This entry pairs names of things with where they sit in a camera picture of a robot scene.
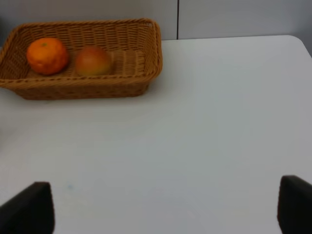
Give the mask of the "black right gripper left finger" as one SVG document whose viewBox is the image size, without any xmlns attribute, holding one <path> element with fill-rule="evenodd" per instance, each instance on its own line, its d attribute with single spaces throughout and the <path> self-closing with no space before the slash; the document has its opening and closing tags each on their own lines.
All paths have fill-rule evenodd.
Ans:
<svg viewBox="0 0 312 234">
<path fill-rule="evenodd" d="M 52 234 L 55 211 L 51 185 L 35 182 L 0 206 L 2 234 Z"/>
</svg>

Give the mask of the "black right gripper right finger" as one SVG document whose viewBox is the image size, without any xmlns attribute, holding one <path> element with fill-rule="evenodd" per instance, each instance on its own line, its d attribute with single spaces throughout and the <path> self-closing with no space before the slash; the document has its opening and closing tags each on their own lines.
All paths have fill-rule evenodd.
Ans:
<svg viewBox="0 0 312 234">
<path fill-rule="evenodd" d="M 312 232 L 312 185 L 295 175 L 280 180 L 277 220 L 283 234 Z"/>
</svg>

